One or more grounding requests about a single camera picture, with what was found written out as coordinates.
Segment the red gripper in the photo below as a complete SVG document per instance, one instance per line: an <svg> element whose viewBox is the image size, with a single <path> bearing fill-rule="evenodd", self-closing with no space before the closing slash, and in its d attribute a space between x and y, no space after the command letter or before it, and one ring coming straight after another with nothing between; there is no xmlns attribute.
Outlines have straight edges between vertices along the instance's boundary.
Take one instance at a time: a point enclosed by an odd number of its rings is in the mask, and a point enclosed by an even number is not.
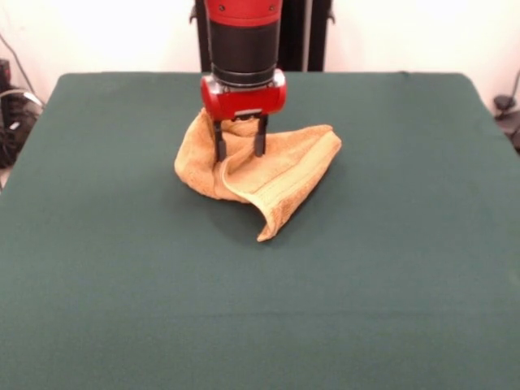
<svg viewBox="0 0 520 390"><path fill-rule="evenodd" d="M281 111L287 97L285 74L276 69L273 80L254 88L235 88L220 83L213 74L201 78L201 99L206 112L214 120L214 143L217 162L227 156L222 122L237 118L258 118L258 130L254 138L254 153L262 157L266 153L268 115Z"/></svg>

